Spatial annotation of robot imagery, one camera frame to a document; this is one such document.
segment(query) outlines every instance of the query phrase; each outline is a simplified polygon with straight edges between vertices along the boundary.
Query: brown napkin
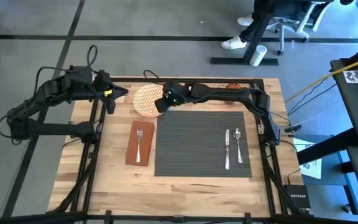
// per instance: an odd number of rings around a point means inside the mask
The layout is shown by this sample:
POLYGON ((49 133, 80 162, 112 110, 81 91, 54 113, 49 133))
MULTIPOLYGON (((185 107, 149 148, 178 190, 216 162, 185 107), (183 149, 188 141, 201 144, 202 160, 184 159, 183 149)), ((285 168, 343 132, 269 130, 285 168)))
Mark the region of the brown napkin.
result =
POLYGON ((149 122, 134 121, 129 136, 127 155, 125 164, 135 166, 147 166, 149 164, 149 155, 152 147, 154 133, 154 124, 149 122), (143 129, 143 137, 140 140, 140 162, 136 163, 137 154, 137 127, 143 129))

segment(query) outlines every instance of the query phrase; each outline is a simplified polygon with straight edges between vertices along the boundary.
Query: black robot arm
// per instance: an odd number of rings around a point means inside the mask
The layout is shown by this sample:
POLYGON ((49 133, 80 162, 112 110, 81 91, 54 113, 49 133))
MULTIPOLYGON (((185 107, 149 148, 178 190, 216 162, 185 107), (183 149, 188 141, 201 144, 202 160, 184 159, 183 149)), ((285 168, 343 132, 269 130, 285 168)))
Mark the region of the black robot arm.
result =
POLYGON ((45 124, 30 118, 43 108, 75 100, 105 101, 108 114, 113 114, 114 100, 125 95, 128 90, 114 85, 104 70, 96 72, 93 81, 92 78, 89 67, 70 66, 66 74, 46 81, 31 99, 8 111, 6 119, 11 130, 10 138, 21 141, 38 135, 71 135, 81 138, 84 143, 94 143, 99 136, 95 135, 93 124, 89 121, 45 124))
POLYGON ((204 103, 208 100, 237 101, 260 118, 270 144, 280 144, 280 128, 274 123, 270 113, 270 97, 256 88, 241 88, 237 90, 211 88, 204 84, 166 82, 163 86, 163 96, 155 101, 158 112, 165 112, 170 106, 184 103, 204 103))

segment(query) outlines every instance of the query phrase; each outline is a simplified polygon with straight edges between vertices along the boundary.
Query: white bottle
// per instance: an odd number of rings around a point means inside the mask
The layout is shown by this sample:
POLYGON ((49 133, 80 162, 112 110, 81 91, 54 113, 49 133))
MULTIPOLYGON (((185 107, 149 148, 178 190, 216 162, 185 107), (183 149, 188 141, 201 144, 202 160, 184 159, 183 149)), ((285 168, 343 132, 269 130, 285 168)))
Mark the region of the white bottle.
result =
POLYGON ((262 61, 263 57, 265 56, 267 49, 263 45, 258 45, 256 50, 249 62, 252 66, 258 66, 260 61, 262 61))

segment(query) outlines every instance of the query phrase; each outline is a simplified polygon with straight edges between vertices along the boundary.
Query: round placemat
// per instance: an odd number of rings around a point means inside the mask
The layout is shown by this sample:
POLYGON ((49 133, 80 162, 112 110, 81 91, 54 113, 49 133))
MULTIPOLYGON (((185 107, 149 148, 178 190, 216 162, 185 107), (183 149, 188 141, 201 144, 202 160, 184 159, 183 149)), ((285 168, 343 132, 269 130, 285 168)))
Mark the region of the round placemat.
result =
POLYGON ((162 85, 145 85, 135 93, 134 108, 136 112, 145 117, 154 118, 160 116, 161 113, 158 112, 154 102, 161 97, 162 85))

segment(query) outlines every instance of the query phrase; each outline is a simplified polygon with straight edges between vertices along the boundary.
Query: yellow cable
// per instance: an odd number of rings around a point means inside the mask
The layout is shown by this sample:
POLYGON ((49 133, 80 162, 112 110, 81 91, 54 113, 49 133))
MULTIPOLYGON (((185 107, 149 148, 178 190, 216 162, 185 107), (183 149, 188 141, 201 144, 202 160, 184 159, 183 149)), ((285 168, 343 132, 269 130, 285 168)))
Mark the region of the yellow cable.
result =
POLYGON ((353 64, 351 64, 351 65, 348 65, 348 66, 346 66, 346 67, 343 67, 343 68, 341 68, 341 69, 338 69, 338 70, 336 70, 336 71, 334 71, 334 72, 332 72, 332 73, 330 73, 330 74, 328 74, 328 75, 325 75, 325 76, 319 78, 318 80, 316 80, 316 81, 313 82, 312 84, 308 85, 306 88, 304 88, 304 89, 302 89, 301 91, 299 91, 297 94, 291 96, 291 97, 290 97, 289 99, 287 99, 285 102, 288 102, 288 101, 294 99, 295 97, 299 96, 299 94, 303 93, 304 91, 306 91, 306 90, 309 89, 310 87, 314 86, 315 84, 317 84, 317 83, 320 82, 321 80, 323 80, 323 79, 325 79, 325 78, 328 78, 328 77, 331 77, 331 76, 333 76, 333 75, 336 75, 336 74, 338 74, 338 73, 340 73, 340 72, 343 72, 343 71, 345 71, 345 70, 347 70, 347 69, 349 69, 349 68, 352 68, 352 67, 354 67, 354 66, 356 66, 356 65, 358 65, 358 62, 355 62, 355 63, 353 63, 353 64))

